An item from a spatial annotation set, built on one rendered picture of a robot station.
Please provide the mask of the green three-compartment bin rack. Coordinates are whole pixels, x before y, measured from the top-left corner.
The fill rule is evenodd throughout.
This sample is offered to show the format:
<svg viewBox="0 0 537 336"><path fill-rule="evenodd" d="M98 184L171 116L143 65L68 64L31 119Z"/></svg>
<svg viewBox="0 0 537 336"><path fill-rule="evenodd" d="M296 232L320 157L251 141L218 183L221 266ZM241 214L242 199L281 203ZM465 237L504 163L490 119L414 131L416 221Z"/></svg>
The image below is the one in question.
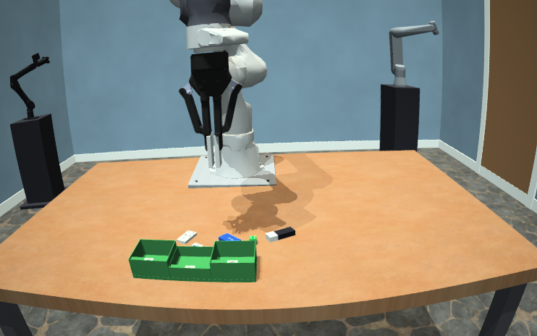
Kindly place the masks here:
<svg viewBox="0 0 537 336"><path fill-rule="evenodd" d="M228 240L213 246L177 246L176 240L140 239L128 260L133 278L256 282L255 245L254 240Z"/></svg>

